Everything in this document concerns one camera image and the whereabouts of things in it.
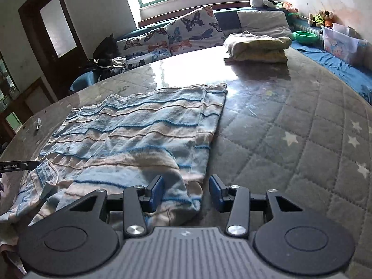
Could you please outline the green plastic bowl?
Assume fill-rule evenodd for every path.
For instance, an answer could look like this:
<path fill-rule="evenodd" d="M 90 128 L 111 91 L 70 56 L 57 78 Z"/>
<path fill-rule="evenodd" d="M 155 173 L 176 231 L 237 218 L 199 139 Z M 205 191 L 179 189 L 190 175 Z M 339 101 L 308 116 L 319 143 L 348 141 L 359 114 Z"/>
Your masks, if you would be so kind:
<path fill-rule="evenodd" d="M 315 33 L 306 31 L 295 31 L 293 33 L 295 41 L 302 45 L 314 45 L 318 42 L 318 37 Z"/>

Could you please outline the grey pillow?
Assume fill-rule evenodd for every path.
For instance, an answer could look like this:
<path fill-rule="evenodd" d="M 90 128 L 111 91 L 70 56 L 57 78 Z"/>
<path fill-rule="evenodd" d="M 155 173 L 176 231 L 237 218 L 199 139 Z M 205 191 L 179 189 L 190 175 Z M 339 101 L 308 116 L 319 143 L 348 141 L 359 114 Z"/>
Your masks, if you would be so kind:
<path fill-rule="evenodd" d="M 272 38 L 294 39 L 286 15 L 282 11 L 238 11 L 242 31 L 256 36 L 268 35 Z"/>

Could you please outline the white plush toy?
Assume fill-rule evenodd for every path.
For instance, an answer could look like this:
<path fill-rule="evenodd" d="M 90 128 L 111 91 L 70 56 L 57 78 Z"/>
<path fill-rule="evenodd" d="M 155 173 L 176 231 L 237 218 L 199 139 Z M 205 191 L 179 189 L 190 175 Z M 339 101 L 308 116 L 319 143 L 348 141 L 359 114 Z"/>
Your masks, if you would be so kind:
<path fill-rule="evenodd" d="M 276 2 L 273 0 L 250 0 L 252 8 L 275 8 Z"/>

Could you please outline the blue striped towel garment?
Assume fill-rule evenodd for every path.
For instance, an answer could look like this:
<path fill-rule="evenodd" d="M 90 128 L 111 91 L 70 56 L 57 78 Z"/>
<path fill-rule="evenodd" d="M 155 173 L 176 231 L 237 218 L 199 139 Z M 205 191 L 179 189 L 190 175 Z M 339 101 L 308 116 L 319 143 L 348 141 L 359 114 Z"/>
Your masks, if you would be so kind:
<path fill-rule="evenodd" d="M 20 183 L 2 222 L 36 210 L 39 221 L 84 195 L 118 194 L 162 176 L 165 191 L 148 226 L 177 226 L 201 208 L 210 145 L 227 86 L 162 88 L 71 110 L 38 154 L 39 166 Z"/>

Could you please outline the dark wooden door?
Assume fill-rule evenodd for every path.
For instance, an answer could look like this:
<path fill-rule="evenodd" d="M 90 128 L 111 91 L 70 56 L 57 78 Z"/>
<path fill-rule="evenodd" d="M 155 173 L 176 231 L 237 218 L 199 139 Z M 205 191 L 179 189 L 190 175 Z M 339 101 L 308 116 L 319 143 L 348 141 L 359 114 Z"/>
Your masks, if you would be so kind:
<path fill-rule="evenodd" d="M 58 99 L 66 97 L 88 58 L 64 0 L 27 0 L 18 12 L 49 86 Z"/>

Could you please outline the yellow green plush toys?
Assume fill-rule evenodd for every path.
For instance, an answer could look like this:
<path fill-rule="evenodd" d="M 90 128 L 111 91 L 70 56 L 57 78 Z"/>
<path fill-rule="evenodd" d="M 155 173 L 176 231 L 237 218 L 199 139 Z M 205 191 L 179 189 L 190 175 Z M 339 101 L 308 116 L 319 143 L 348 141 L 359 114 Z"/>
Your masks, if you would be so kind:
<path fill-rule="evenodd" d="M 311 27 L 327 27 L 333 28 L 334 13 L 332 11 L 320 10 L 316 15 L 308 15 L 308 24 Z"/>

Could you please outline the small marker pen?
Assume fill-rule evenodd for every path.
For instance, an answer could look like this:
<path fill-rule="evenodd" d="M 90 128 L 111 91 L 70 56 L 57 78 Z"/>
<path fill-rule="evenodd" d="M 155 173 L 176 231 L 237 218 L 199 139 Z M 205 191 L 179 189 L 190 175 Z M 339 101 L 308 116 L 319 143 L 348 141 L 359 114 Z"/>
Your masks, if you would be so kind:
<path fill-rule="evenodd" d="M 36 131 L 40 130 L 41 124 L 42 124 L 41 119 L 37 118 L 37 121 L 36 121 L 36 124 L 35 124 L 35 130 Z"/>

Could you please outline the wooden glass cabinet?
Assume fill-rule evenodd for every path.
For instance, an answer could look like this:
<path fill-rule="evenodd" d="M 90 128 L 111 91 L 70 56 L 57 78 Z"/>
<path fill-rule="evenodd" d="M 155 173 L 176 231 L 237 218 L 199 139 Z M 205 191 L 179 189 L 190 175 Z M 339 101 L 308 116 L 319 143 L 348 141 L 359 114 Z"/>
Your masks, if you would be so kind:
<path fill-rule="evenodd" d="M 41 77 L 20 92 L 1 55 L 1 153 L 21 130 L 23 124 L 35 114 L 28 106 L 27 99 L 37 90 L 43 92 L 50 105 L 56 102 Z"/>

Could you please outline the blue sofa bench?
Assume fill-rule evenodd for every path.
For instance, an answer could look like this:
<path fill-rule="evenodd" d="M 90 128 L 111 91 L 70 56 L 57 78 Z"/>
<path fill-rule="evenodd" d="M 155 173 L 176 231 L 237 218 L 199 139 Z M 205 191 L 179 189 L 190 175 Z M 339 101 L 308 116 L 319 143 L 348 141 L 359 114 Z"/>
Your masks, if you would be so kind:
<path fill-rule="evenodd" d="M 231 8 L 214 12 L 225 36 L 228 36 L 234 32 L 239 32 L 242 29 L 237 12 L 243 10 L 243 8 Z M 172 21 L 174 21 L 173 18 L 148 25 L 115 38 L 115 40 L 118 42 L 126 38 L 146 34 L 157 28 L 165 28 L 165 26 Z M 316 30 L 313 27 L 309 28 L 309 30 L 317 35 L 318 42 L 314 45 L 302 45 L 297 41 L 294 41 L 294 43 L 291 45 L 292 48 L 314 60 L 321 66 L 327 68 L 330 72 L 334 73 L 337 77 L 347 83 L 353 90 L 360 94 L 368 103 L 371 103 L 371 71 L 365 67 L 349 65 L 343 60 L 333 56 L 331 53 L 320 49 L 320 43 L 323 40 L 322 31 Z M 102 61 L 104 64 L 106 64 L 109 59 L 102 59 Z M 80 77 L 78 77 L 72 83 L 69 93 L 72 94 L 83 90 L 84 88 L 97 83 L 100 79 L 112 77 L 116 74 L 122 73 L 123 71 L 123 69 L 107 69 L 100 67 L 90 60 L 87 65 L 83 66 L 82 75 L 80 75 Z"/>

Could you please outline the clear plastic storage box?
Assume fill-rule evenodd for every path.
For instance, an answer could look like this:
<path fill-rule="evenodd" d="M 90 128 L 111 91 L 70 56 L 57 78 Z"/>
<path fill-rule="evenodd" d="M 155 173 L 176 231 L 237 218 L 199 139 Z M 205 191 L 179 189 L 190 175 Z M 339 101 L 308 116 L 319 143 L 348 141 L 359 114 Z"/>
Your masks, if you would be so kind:
<path fill-rule="evenodd" d="M 323 48 L 352 66 L 361 66 L 368 42 L 327 27 L 322 28 Z"/>

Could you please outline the large butterfly pillow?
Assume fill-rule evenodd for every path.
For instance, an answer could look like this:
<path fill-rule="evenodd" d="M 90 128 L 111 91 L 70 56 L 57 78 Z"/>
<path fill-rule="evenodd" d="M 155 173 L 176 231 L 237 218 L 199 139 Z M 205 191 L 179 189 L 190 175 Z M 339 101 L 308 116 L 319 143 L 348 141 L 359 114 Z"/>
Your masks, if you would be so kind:
<path fill-rule="evenodd" d="M 224 44 L 225 36 L 211 5 L 177 18 L 165 26 L 172 56 Z"/>

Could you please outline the long butterfly cushion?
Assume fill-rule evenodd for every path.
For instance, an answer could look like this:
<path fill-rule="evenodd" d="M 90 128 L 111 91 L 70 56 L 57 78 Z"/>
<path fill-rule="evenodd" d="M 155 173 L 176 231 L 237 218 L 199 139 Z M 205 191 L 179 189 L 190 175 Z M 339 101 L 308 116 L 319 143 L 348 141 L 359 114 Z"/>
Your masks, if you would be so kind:
<path fill-rule="evenodd" d="M 119 56 L 125 59 L 127 71 L 172 56 L 165 28 L 157 28 L 137 37 L 120 40 L 117 47 Z"/>

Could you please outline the folded beige yellow clothes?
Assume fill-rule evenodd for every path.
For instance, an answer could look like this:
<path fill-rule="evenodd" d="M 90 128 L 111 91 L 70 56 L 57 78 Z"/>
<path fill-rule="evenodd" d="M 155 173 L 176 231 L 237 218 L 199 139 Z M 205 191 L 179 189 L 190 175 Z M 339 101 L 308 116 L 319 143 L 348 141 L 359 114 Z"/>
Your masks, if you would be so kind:
<path fill-rule="evenodd" d="M 238 62 L 286 63 L 285 50 L 292 44 L 289 37 L 257 36 L 247 31 L 232 33 L 224 41 L 229 57 Z"/>

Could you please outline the black bag on sofa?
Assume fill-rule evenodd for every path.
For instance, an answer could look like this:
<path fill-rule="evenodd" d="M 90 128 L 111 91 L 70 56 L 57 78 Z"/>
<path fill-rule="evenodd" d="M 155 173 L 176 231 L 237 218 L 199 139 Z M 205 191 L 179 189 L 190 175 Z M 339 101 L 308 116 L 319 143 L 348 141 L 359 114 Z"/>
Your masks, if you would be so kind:
<path fill-rule="evenodd" d="M 119 49 L 117 47 L 117 41 L 113 37 L 113 34 L 106 37 L 98 45 L 93 52 L 94 59 L 114 59 L 119 56 Z"/>

